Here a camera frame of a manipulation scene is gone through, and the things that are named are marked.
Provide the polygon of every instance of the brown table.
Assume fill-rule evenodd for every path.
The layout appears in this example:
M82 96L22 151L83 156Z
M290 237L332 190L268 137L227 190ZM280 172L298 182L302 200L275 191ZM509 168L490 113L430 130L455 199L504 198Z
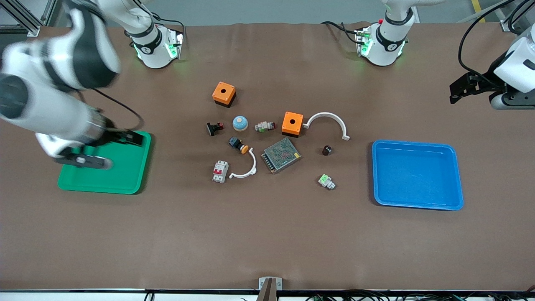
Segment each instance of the brown table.
M533 111L495 111L487 95L450 105L448 86L467 24L418 24L390 67L357 58L354 44L324 25L192 27L183 61L142 65L121 28L110 34L123 73L106 91L146 119L155 148L139 195L62 191L61 166L34 134L0 131L0 287L247 288L264 275L286 289L521 290L535 277ZM41 36L64 32L44 28ZM464 59L484 71L512 35L480 24ZM230 108L211 93L236 85ZM135 119L94 92L87 101L119 125ZM211 181L251 158L227 146L239 136L263 149L283 136L232 128L215 137L206 122L244 115L250 127L284 112L331 111L293 139L303 159L272 175ZM377 139L440 142L457 150L465 205L459 212L378 206L370 145ZM320 150L331 145L332 155ZM337 189L316 180L329 174Z

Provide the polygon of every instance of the green connector part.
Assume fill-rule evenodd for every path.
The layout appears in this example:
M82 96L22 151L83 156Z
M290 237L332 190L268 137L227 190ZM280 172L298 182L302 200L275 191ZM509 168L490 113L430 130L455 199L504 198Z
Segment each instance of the green connector part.
M327 178L329 178L329 176L326 174L323 174L322 177L319 179L319 181L323 184L325 183L325 181L327 181Z

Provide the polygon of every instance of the white connector with green top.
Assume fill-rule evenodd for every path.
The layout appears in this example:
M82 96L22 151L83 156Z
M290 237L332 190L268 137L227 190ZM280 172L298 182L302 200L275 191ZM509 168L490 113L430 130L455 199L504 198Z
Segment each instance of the white connector with green top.
M322 177L319 178L318 183L329 190L333 190L336 187L336 184L331 181L331 177L326 174L323 174Z

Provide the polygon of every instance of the white curved handle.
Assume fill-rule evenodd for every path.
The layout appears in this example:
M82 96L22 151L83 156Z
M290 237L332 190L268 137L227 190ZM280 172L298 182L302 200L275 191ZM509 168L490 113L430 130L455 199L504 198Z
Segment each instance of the white curved handle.
M338 115L335 115L333 113L321 112L321 113L314 114L308 120L307 123L303 124L303 128L304 129L308 129L310 127L310 124L314 121L314 119L316 119L318 117L329 117L329 118L333 118L334 120L336 120L338 122L338 124L340 124L340 127L342 128L342 139L343 140L349 140L349 136L347 136L346 124L343 122L342 118L338 117Z
M255 157L255 154L253 154L253 148L249 149L249 154L251 155L251 157L253 157L253 167L251 168L251 170L249 170L248 173L243 174L243 175L231 174L228 177L229 179L232 179L232 178L239 178L239 179L247 178L248 176L254 175L256 173L256 157Z

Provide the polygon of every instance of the orange box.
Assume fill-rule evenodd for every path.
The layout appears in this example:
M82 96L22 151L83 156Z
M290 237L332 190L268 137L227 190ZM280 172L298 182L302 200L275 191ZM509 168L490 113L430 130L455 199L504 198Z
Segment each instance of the orange box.
M232 102L236 98L236 89L234 86L220 81L217 84L216 89L213 91L212 98L215 100L216 104L230 108Z
M284 114L284 121L282 122L282 134L294 138L298 138L301 133L301 126L303 125L303 115L286 112Z

